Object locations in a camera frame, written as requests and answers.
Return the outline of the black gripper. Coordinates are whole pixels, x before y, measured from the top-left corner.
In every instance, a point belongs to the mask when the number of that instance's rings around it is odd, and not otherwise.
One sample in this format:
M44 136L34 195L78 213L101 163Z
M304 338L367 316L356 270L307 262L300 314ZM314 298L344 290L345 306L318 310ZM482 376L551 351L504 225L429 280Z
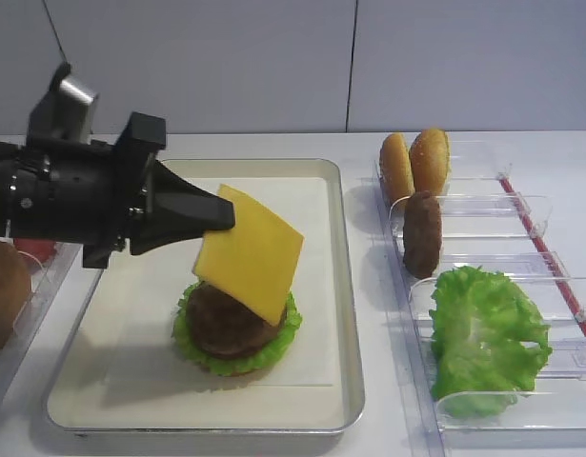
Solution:
M132 255L232 229L230 201L154 163L165 146L165 120L139 112L112 145L30 140L17 159L11 236L79 244L84 267L106 268L129 215Z

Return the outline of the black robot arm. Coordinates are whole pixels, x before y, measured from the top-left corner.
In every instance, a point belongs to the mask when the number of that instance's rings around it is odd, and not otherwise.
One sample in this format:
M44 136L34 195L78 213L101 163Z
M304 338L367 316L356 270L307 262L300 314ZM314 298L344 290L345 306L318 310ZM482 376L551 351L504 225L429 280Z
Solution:
M110 145L34 137L0 142L0 237L79 244L86 268L232 229L233 204L157 158L164 119L134 112Z

